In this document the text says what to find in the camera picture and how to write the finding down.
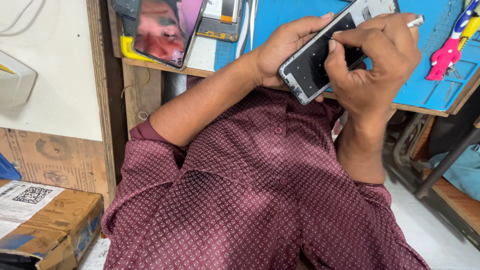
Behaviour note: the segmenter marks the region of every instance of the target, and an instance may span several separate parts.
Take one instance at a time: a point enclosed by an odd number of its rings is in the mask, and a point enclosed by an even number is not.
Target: blue silicone repair mat
[[[420,27],[419,47],[422,61],[394,102],[427,109],[447,110],[480,63],[480,32],[477,32],[463,49],[462,58],[455,65],[458,74],[451,73],[440,83],[427,81],[425,76],[430,71],[430,57],[450,36],[453,24],[462,12],[463,1],[399,0],[398,3],[402,12],[425,15],[425,24]],[[308,15],[337,13],[347,5],[348,2],[341,0],[259,0],[253,47],[263,44],[281,24]]]

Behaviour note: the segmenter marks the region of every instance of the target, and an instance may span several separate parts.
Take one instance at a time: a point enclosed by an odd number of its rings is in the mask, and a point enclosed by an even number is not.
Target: hand
[[[331,22],[333,15],[329,12],[322,17],[304,17],[277,28],[252,52],[256,54],[256,84],[265,87],[282,85],[284,82],[278,74],[280,65]]]
[[[333,34],[325,69],[338,102],[355,122],[371,126],[388,121],[393,99],[421,60],[418,28],[407,27],[414,19],[413,13],[382,14]],[[343,44],[362,48],[372,70],[349,71]]]

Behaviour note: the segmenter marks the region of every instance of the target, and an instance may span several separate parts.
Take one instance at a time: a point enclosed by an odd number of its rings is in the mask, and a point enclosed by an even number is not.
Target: maroon patterned shirt
[[[188,154],[146,121],[102,220],[104,269],[428,269],[406,243],[383,185],[336,160],[335,101],[302,106],[258,88],[205,128]]]

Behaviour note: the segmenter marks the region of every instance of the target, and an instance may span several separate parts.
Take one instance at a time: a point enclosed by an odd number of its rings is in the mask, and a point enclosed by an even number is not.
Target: shirt button
[[[303,251],[307,255],[312,255],[312,247],[309,244],[304,244],[303,245]]]

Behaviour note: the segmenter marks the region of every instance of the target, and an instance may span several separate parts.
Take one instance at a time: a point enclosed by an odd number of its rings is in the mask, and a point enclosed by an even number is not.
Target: pink toy figure
[[[465,9],[460,18],[456,21],[450,38],[445,42],[442,48],[432,55],[432,70],[426,77],[427,80],[443,80],[446,69],[460,60],[460,57],[462,56],[462,53],[458,50],[460,35],[472,17],[473,10],[477,7],[478,2],[479,0],[473,0],[472,3],[470,3],[467,9]]]

